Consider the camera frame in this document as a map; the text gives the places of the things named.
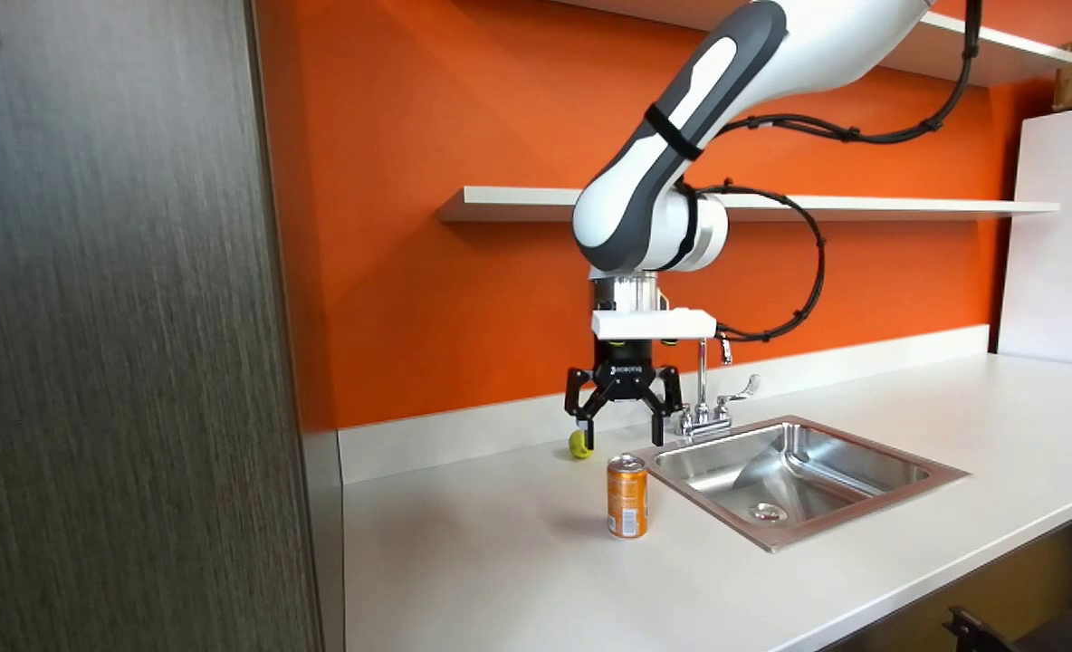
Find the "sink basin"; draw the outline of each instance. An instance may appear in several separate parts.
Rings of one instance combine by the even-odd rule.
[[[664,484],[763,551],[963,480],[956,468],[800,417],[648,448],[642,460]]]

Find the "white shelf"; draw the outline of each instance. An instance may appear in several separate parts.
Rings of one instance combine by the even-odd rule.
[[[560,0],[592,10],[629,16],[665,24],[712,30],[744,0]],[[961,72],[963,23],[926,10],[907,43],[884,61],[915,78],[954,79]],[[976,87],[1055,78],[1072,51],[982,24]]]
[[[569,225],[580,189],[516,189],[465,186],[443,209],[443,220],[529,220]],[[734,220],[791,220],[784,204],[763,196],[716,196]],[[817,220],[976,220],[976,218],[1041,218],[1059,214],[1059,204],[1004,204],[1004,200],[913,200],[913,196],[794,196]]]

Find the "robotic arm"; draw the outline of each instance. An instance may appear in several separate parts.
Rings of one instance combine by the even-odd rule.
[[[744,5],[582,189],[571,235],[595,266],[595,371],[569,371],[565,411],[588,423],[588,447],[609,400],[648,404],[652,441],[664,447],[664,417],[680,411],[680,389],[677,371],[652,365],[652,342],[716,336],[712,317],[671,308],[657,290],[657,272],[700,272],[716,261],[727,235],[724,206],[691,193],[680,175],[744,110],[867,78],[926,9],[931,0]]]

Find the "orange wall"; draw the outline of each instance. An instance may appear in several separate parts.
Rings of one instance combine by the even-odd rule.
[[[592,363],[588,266],[560,225],[437,225],[460,186],[582,186],[633,129],[697,32],[549,0],[256,0],[274,200],[309,430],[560,390]],[[1072,39],[1072,5],[992,0],[992,23]],[[945,82],[872,72],[784,102],[901,126]],[[1006,196],[1014,125],[1048,87],[976,91],[907,148],[738,133],[691,181],[784,193]],[[984,323],[1001,235],[982,225],[828,225],[810,323],[738,359]],[[810,245],[738,225],[677,306],[768,326],[797,308]]]

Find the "aluminum can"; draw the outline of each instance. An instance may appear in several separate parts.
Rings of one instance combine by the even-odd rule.
[[[648,533],[648,472],[639,455],[609,460],[609,529],[623,540]]]

